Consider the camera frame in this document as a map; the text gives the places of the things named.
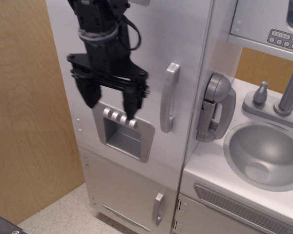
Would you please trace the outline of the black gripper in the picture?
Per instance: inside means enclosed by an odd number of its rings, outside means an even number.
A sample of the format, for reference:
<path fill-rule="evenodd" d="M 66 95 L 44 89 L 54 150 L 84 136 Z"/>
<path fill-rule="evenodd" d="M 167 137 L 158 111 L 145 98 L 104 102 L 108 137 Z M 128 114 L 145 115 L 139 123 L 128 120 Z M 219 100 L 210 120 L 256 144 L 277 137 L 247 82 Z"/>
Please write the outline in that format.
<path fill-rule="evenodd" d="M 100 85 L 123 92 L 123 106 L 127 119 L 133 119 L 149 94 L 148 73 L 134 64 L 130 52 L 121 45 L 86 46 L 87 53 L 70 54 L 72 76 L 86 105 L 93 108 L 101 96 Z"/>

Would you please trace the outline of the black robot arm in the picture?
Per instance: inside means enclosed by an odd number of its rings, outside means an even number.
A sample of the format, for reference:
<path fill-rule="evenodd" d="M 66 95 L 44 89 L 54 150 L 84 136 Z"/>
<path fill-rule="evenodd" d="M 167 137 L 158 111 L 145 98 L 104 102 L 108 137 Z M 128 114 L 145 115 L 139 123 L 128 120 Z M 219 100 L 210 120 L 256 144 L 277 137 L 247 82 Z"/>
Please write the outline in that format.
<path fill-rule="evenodd" d="M 128 27 L 138 28 L 124 15 L 130 7 L 126 0 L 71 0 L 78 18 L 78 35 L 85 54 L 70 54 L 71 75 L 88 107 L 101 98 L 101 86 L 122 91 L 127 119 L 133 119 L 148 94 L 148 73 L 130 59 L 141 38 L 130 46 Z"/>

